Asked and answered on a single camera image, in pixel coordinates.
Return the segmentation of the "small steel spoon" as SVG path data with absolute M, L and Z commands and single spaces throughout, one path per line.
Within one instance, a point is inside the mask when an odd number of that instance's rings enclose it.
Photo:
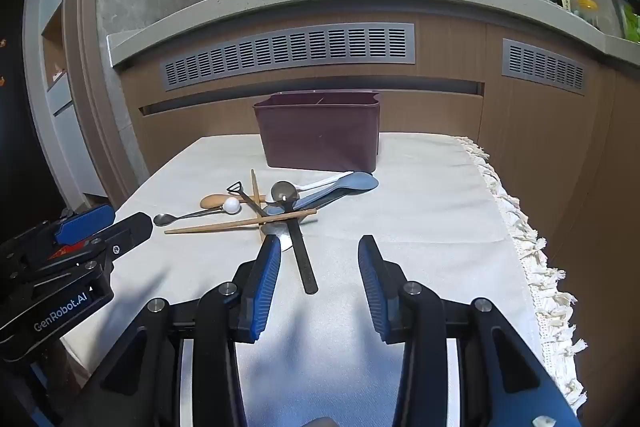
M 220 207 L 216 207 L 212 209 L 203 209 L 200 211 L 190 212 L 182 216 L 174 216 L 174 215 L 171 215 L 170 213 L 160 213 L 159 215 L 156 215 L 153 218 L 153 223 L 157 227 L 163 228 L 163 227 L 167 227 L 167 225 L 171 225 L 171 223 L 174 223 L 178 220 L 205 217 L 205 216 L 213 215 L 214 213 L 221 213 L 221 211 L 222 209 Z

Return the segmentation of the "wooden chopstick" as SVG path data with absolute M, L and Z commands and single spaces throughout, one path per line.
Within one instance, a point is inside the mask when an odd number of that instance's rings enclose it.
M 224 223 L 214 223 L 213 225 L 198 225 L 197 227 L 186 227 L 178 229 L 166 230 L 166 235 L 192 234 L 192 233 L 209 233 L 229 231 L 237 228 L 252 227 L 253 225 L 270 225 L 270 223 L 297 220 L 314 216 L 318 212 L 317 209 L 306 209 L 292 212 L 281 213 L 280 215 L 267 216 L 261 218 L 245 219 L 239 221 L 230 221 Z
M 253 191 L 252 199 L 254 200 L 254 203 L 260 209 L 262 209 L 262 200 L 260 199 L 257 176 L 256 176 L 256 172 L 255 172 L 255 170 L 253 168 L 250 169 L 250 183 L 252 184 L 252 191 Z M 262 228 L 259 228 L 258 232 L 259 232 L 259 235 L 260 235 L 260 241 L 262 242 L 264 240 L 264 238 L 265 238 L 265 233 L 262 231 Z

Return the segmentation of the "steel spatula black handle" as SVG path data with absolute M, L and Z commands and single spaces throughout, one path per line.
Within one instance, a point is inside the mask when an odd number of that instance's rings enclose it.
M 232 185 L 227 187 L 227 192 L 234 197 L 239 197 L 245 202 L 246 205 L 250 206 L 250 209 L 256 213 L 258 217 L 267 217 L 268 213 L 264 208 L 260 209 L 252 199 L 252 196 L 245 193 L 243 185 L 240 181 L 233 183 Z M 290 233 L 288 233 L 288 226 L 284 221 L 279 222 L 270 222 L 263 223 L 259 225 L 259 228 L 262 228 L 262 231 L 265 233 L 265 237 L 267 235 L 274 235 L 280 241 L 281 251 L 288 251 L 293 247 L 293 242 L 291 239 Z

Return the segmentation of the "brown wooden spoon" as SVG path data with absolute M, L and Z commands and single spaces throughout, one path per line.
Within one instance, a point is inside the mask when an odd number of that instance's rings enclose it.
M 213 209 L 217 207 L 221 207 L 224 205 L 224 202 L 231 197 L 230 194 L 210 194 L 205 196 L 201 202 L 200 207 L 202 209 Z

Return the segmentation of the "white ball utensil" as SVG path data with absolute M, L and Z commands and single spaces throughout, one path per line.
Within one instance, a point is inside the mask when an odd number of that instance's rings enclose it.
M 241 203 L 235 197 L 228 197 L 221 206 L 222 210 L 229 215 L 236 215 L 241 211 Z

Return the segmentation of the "blue plastic rice paddle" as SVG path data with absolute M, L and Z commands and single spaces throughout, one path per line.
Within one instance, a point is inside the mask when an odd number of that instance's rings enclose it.
M 275 216 L 284 213 L 281 201 L 277 196 L 291 196 L 291 199 L 285 199 L 285 202 L 292 202 L 293 210 L 320 209 L 331 204 L 334 200 L 340 199 L 346 195 L 360 194 L 369 192 L 378 187 L 378 180 L 372 174 L 367 172 L 352 172 L 345 174 L 334 180 L 330 184 L 324 184 L 312 194 L 304 197 L 299 196 L 299 189 L 288 181 L 278 181 L 271 189 L 273 202 L 265 207 L 267 216 Z

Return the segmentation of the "steel spoon black handle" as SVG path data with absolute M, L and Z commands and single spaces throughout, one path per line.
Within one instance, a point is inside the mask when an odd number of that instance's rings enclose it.
M 278 181 L 271 189 L 271 196 L 286 213 L 294 211 L 294 204 L 298 199 L 298 193 L 292 183 L 288 181 Z M 298 219 L 288 219 L 286 220 L 286 225 L 288 226 L 288 233 L 290 233 L 292 239 L 294 256 L 304 291 L 307 295 L 314 295 L 318 291 L 318 284 L 314 277 L 314 270 L 308 257 Z

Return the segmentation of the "white plastic spoon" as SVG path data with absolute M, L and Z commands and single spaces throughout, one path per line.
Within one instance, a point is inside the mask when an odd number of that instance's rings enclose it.
M 345 172 L 334 173 L 332 174 L 332 176 L 327 176 L 326 178 L 323 178 L 321 180 L 317 180 L 311 183 L 295 184 L 294 187 L 296 188 L 297 191 L 299 191 L 299 193 L 314 191 L 314 190 L 318 190 L 318 188 L 331 185 L 334 182 L 338 181 L 339 179 L 344 178 L 344 176 L 348 176 L 349 174 L 352 174 L 352 172 L 345 171 Z

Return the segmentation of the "grey kitchen countertop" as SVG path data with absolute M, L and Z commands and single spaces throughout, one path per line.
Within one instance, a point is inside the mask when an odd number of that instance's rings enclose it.
M 339 10 L 373 10 L 451 13 L 491 23 L 516 20 L 555 35 L 577 41 L 597 54 L 637 67 L 637 43 L 613 37 L 547 0 L 204 0 L 172 13 L 142 29 L 116 32 L 106 37 L 108 64 L 125 63 L 160 44 L 203 27 L 239 20 L 280 9 L 319 12 L 331 6 Z

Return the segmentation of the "white fringed tablecloth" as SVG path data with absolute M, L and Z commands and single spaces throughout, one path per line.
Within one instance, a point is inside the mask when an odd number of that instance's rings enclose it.
M 113 300 L 64 336 L 79 364 L 95 369 L 150 299 L 201 297 L 255 258 L 257 231 L 201 234 L 191 218 L 204 196 L 251 174 L 263 192 L 280 180 L 317 178 L 268 167 L 256 135 L 211 136 L 164 161 L 119 208 L 119 218 L 171 213 L 179 233 L 155 230 L 115 262 Z M 305 293 L 291 251 L 283 253 L 266 328 L 257 343 L 238 349 L 248 423 L 300 426 L 322 416 L 342 426 L 392 422 L 402 349 L 383 343 L 372 325 L 357 260 L 365 235 L 439 297 L 495 303 L 568 403 L 584 404 L 574 356 L 585 343 L 570 323 L 574 299 L 559 291 L 563 272 L 549 267 L 546 242 L 487 155 L 465 138 L 385 133 L 375 178 L 374 190 L 345 196 L 303 222 L 315 294 Z

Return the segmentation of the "maroon plastic utensil bin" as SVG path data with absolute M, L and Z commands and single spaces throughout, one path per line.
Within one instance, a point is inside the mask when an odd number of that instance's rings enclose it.
M 380 102 L 375 92 L 279 92 L 255 103 L 254 113 L 272 168 L 376 169 Z

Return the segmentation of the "long grey vent grille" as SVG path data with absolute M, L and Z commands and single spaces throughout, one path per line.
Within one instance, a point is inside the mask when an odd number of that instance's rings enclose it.
M 209 44 L 160 64 L 167 91 L 234 76 L 342 64 L 413 65 L 416 25 L 336 23 L 286 28 Z

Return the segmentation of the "small grey vent grille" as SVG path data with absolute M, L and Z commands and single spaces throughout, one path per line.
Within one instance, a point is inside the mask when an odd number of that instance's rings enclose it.
M 586 73 L 582 64 L 564 55 L 507 38 L 502 40 L 501 74 L 580 95 L 586 91 Z

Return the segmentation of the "yellow lid jar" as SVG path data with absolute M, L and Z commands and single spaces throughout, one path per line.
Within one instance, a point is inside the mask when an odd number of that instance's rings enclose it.
M 594 0 L 576 0 L 576 14 L 590 23 L 594 27 L 598 27 L 599 5 Z

